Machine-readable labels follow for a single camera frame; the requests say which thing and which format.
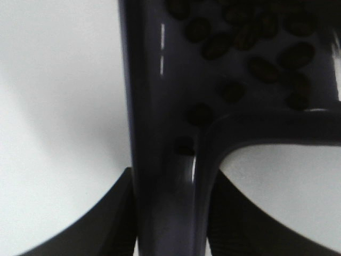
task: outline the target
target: white background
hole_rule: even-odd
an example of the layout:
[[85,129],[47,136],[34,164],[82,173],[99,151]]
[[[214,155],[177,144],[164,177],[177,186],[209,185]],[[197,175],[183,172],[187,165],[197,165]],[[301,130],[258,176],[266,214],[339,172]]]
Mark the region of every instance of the white background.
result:
[[[0,1],[0,256],[54,236],[131,165],[114,0]],[[338,148],[236,151],[225,174],[341,251]]]

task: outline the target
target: white surface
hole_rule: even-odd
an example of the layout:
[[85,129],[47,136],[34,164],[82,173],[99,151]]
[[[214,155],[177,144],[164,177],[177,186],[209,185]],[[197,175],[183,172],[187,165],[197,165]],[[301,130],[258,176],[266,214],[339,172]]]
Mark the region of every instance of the white surface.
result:
[[129,154],[117,2],[0,1],[0,255],[76,221]]
[[262,145],[239,149],[224,174],[294,231],[341,252],[341,148]]

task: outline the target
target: coffee bean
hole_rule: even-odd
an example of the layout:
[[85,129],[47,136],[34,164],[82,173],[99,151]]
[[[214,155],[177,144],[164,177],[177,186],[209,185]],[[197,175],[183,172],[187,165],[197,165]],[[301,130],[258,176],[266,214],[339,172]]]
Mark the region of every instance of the coffee bean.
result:
[[185,29],[186,38],[192,43],[199,43],[209,36],[211,25],[205,18],[194,18]]
[[287,106],[293,110],[302,111],[309,107],[309,99],[297,93],[290,94],[285,100]]
[[263,13],[259,18],[262,24],[262,37],[274,38],[278,34],[278,16],[277,14],[266,12]]
[[178,155],[194,156],[194,142],[189,136],[177,137],[174,143],[174,152]]
[[280,53],[278,63],[281,67],[294,70],[308,65],[315,56],[315,48],[306,42],[299,42]]
[[244,25],[234,38],[234,47],[239,51],[250,50],[258,42],[261,32],[262,27],[259,22]]
[[237,103],[245,95],[242,84],[232,82],[222,89],[221,96],[227,103]]
[[281,84],[291,89],[294,93],[301,95],[303,97],[309,97],[311,91],[311,83],[309,78],[297,72],[285,73]]
[[268,10],[278,14],[292,14],[302,12],[304,5],[297,0],[274,0],[268,5]]
[[184,20],[190,15],[189,0],[166,0],[168,12],[175,19]]
[[231,25],[242,25],[250,21],[254,15],[254,7],[249,3],[232,5],[223,11],[224,20]]
[[248,62],[248,68],[250,73],[260,81],[272,84],[278,81],[279,71],[278,69],[261,57],[253,57]]
[[252,3],[255,5],[264,5],[268,2],[269,0],[253,0]]
[[229,6],[231,4],[234,4],[236,3],[237,0],[217,0],[218,3],[220,3],[221,5],[224,5],[224,6]]
[[217,59],[229,50],[231,46],[231,39],[228,34],[221,33],[211,37],[202,48],[201,55],[206,60]]
[[283,26],[294,36],[310,36],[316,31],[317,18],[306,12],[292,14],[284,19]]
[[210,123],[213,119],[213,113],[209,106],[204,103],[198,103],[187,113],[187,120],[195,126],[203,126]]

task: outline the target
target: roasted coffee bean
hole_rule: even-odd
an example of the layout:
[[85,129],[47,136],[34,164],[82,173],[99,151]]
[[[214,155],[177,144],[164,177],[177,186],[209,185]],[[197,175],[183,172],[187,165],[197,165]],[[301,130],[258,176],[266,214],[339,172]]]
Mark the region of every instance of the roasted coffee bean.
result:
[[186,38],[192,43],[198,43],[209,36],[211,25],[205,18],[194,18],[185,29]]
[[279,71],[278,69],[261,57],[253,57],[248,62],[248,68],[250,73],[260,81],[272,84],[278,81]]
[[232,5],[223,10],[224,20],[231,25],[242,25],[250,21],[254,15],[254,7],[249,3]]
[[286,98],[286,104],[293,110],[302,111],[309,107],[309,99],[297,93],[292,93]]
[[189,136],[177,137],[174,143],[174,152],[179,155],[194,156],[194,142]]
[[258,42],[262,32],[259,22],[244,25],[234,38],[233,45],[239,51],[248,51]]
[[268,2],[269,0],[253,0],[252,3],[255,5],[264,5]]
[[275,13],[266,12],[263,13],[259,18],[262,24],[262,37],[274,38],[278,34],[278,16]]
[[189,0],[166,0],[168,12],[175,19],[184,20],[190,15]]
[[286,69],[298,69],[308,65],[315,56],[315,48],[306,42],[299,42],[280,53],[278,63]]
[[309,78],[297,72],[285,73],[282,78],[281,84],[291,89],[294,93],[303,97],[308,97],[311,91],[311,83]]
[[198,103],[187,113],[187,120],[195,126],[203,126],[210,123],[213,119],[213,113],[209,106],[204,103]]
[[317,18],[306,12],[292,14],[284,19],[284,29],[295,36],[310,36],[316,31]]
[[214,60],[226,54],[230,46],[231,38],[228,34],[217,34],[208,40],[201,54],[206,60]]
[[298,0],[274,0],[269,2],[269,11],[280,14],[302,12],[304,5]]
[[237,103],[245,95],[242,84],[233,82],[222,88],[221,96],[227,103]]
[[231,4],[234,4],[236,3],[237,0],[217,0],[218,3],[220,3],[221,5],[224,5],[224,6],[229,6]]

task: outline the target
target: black plastic part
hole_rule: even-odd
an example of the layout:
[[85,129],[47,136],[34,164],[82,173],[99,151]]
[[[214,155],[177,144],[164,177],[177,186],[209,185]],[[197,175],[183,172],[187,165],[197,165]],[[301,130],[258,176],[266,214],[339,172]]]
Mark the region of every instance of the black plastic part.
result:
[[[186,23],[174,19],[164,1],[119,3],[140,256],[204,256],[210,193],[227,154],[263,143],[341,145],[333,56],[339,34],[334,25],[321,24],[326,29],[316,31],[319,37],[303,44],[282,32],[271,42],[258,40],[262,31],[256,26],[238,41],[245,50],[240,52],[230,48],[236,31],[222,20],[217,1],[190,2],[191,15],[212,26],[212,37],[202,45],[188,42]],[[257,8],[281,20],[304,8],[295,1],[265,6]],[[291,45],[299,47],[286,52]],[[275,65],[278,54],[282,68]],[[247,69],[254,56],[272,63],[275,75],[254,79]],[[296,111],[291,101],[288,106],[292,91],[278,77],[284,69],[300,69],[312,81],[306,109]],[[217,86],[231,81],[245,86],[238,104],[217,95]],[[175,138],[182,136],[193,139],[194,155],[174,150]]]
[[185,28],[185,36],[191,43],[199,43],[209,36],[211,25],[209,21],[203,17],[192,19]]
[[298,111],[304,110],[309,107],[309,99],[298,93],[290,94],[289,97],[286,99],[286,103],[289,108]]
[[[60,234],[21,256],[132,255],[136,240],[135,219],[130,219],[133,217],[130,212],[133,199],[132,171],[127,168],[87,214]],[[105,254],[105,250],[111,248],[110,244],[118,254]]]
[[166,0],[166,6],[175,19],[183,20],[190,15],[189,0]]
[[242,84],[232,82],[221,88],[219,93],[226,103],[237,103],[245,95],[245,89]]
[[179,155],[194,156],[194,141],[189,136],[181,136],[175,139],[174,152]]
[[219,172],[212,191],[208,239],[212,256],[340,255],[272,219]]

